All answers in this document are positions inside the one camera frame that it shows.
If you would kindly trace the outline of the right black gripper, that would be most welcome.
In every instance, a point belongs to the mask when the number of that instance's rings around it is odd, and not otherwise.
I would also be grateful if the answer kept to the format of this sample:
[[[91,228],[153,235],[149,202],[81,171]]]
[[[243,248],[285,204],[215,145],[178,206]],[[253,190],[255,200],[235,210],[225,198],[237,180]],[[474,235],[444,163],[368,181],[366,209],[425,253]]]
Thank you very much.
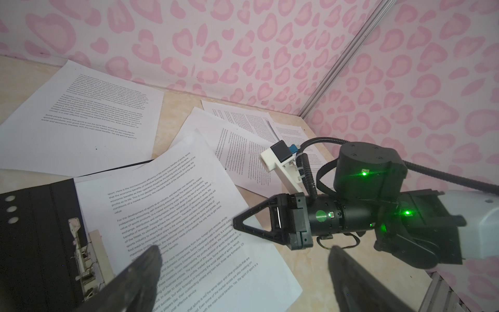
[[[247,209],[233,219],[233,228],[291,250],[311,248],[314,241],[324,247],[322,241],[340,233],[353,237],[355,243],[346,247],[350,249],[357,247],[360,237],[378,222],[378,204],[374,202],[328,195],[312,200],[303,193],[289,197],[278,194]]]

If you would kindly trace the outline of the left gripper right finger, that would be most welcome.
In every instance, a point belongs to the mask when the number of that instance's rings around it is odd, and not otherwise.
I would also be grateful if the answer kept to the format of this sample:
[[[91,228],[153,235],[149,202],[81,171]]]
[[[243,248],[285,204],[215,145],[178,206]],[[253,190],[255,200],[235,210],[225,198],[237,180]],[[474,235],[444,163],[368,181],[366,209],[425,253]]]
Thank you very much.
[[[330,250],[328,269],[341,311],[412,311],[339,246]]]

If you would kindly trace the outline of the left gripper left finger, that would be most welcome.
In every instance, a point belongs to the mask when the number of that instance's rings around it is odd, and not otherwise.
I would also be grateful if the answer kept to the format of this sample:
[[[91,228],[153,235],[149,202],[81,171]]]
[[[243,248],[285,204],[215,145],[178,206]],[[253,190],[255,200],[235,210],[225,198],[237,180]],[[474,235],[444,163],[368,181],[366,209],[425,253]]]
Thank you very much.
[[[161,275],[162,256],[150,246],[109,285],[79,306],[77,311],[152,311]]]

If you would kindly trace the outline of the blue A4 clip folder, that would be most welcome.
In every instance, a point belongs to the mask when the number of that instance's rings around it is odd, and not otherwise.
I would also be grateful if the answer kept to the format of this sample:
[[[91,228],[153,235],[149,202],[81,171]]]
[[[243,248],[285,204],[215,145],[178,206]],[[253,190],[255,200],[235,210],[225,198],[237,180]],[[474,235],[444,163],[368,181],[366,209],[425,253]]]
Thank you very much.
[[[1,310],[77,311],[84,304],[68,220],[89,231],[73,179],[1,195]]]

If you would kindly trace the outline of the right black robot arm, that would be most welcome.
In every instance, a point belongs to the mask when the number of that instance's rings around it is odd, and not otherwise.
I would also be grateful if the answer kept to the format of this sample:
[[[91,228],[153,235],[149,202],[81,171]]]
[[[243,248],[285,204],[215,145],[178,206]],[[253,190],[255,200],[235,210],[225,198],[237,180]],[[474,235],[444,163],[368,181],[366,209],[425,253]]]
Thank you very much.
[[[404,161],[395,149],[317,137],[261,154],[287,188],[233,220],[244,233],[304,250],[368,231],[375,250],[417,269],[498,255],[498,187]]]

